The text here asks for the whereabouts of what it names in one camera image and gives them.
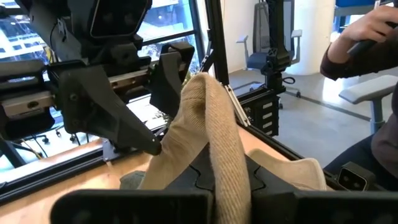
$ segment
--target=mesh chair back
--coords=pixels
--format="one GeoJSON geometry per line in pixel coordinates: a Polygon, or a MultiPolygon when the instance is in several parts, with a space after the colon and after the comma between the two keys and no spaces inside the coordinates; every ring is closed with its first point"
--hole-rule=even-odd
{"type": "MultiPolygon", "coordinates": [[[[284,0],[284,36],[287,51],[294,50],[291,34],[294,30],[294,0],[284,0]]],[[[268,53],[270,45],[268,3],[254,6],[253,52],[268,53]]]]}
{"type": "Polygon", "coordinates": [[[254,6],[253,52],[267,53],[269,41],[268,4],[259,2],[254,6]]]}
{"type": "Polygon", "coordinates": [[[287,51],[294,51],[294,40],[292,32],[294,30],[294,0],[284,0],[284,34],[285,48],[287,51]]]}

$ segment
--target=person's hand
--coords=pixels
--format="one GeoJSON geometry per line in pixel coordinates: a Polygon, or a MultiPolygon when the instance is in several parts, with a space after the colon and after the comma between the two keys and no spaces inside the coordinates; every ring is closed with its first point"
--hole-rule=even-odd
{"type": "Polygon", "coordinates": [[[384,42],[386,36],[393,30],[386,22],[398,24],[398,8],[389,6],[377,7],[349,25],[341,33],[341,38],[350,41],[370,39],[376,42],[384,42]]]}

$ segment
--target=bolt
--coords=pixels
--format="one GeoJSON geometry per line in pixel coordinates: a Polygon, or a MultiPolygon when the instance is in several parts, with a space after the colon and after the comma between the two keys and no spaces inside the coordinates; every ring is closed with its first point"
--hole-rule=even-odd
{"type": "Polygon", "coordinates": [[[78,97],[76,94],[74,94],[74,93],[72,93],[72,94],[69,96],[69,100],[77,101],[77,99],[79,99],[79,97],[78,97]]]}

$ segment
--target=knit fabric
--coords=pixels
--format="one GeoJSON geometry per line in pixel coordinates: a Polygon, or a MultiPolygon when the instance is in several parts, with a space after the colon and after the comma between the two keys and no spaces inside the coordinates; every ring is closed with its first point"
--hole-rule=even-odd
{"type": "Polygon", "coordinates": [[[234,109],[226,90],[206,73],[193,76],[183,88],[162,152],[150,161],[139,189],[166,188],[207,142],[215,175],[216,223],[250,223],[251,191],[234,109]]]}
{"type": "Polygon", "coordinates": [[[327,190],[323,169],[316,159],[282,161],[261,149],[253,149],[248,156],[282,180],[300,190],[327,190]]]}

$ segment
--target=gray floor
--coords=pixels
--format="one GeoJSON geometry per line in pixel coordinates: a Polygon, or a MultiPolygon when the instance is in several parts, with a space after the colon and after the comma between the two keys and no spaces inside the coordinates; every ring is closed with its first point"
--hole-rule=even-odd
{"type": "MultiPolygon", "coordinates": [[[[347,147],[370,135],[367,121],[340,111],[343,109],[346,112],[370,117],[370,104],[352,105],[341,99],[338,96],[339,92],[349,86],[385,74],[398,75],[398,69],[335,82],[320,74],[294,76],[296,84],[286,86],[299,88],[302,96],[309,100],[298,99],[286,93],[281,94],[284,109],[280,110],[280,134],[275,138],[299,154],[314,157],[321,165],[327,165],[347,147]]],[[[264,77],[257,71],[241,70],[230,74],[229,77],[233,88],[264,81],[264,77]]],[[[248,90],[249,85],[237,89],[236,94],[240,95],[248,90]]],[[[383,113],[385,119],[392,113],[391,95],[383,100],[383,113]]]]}

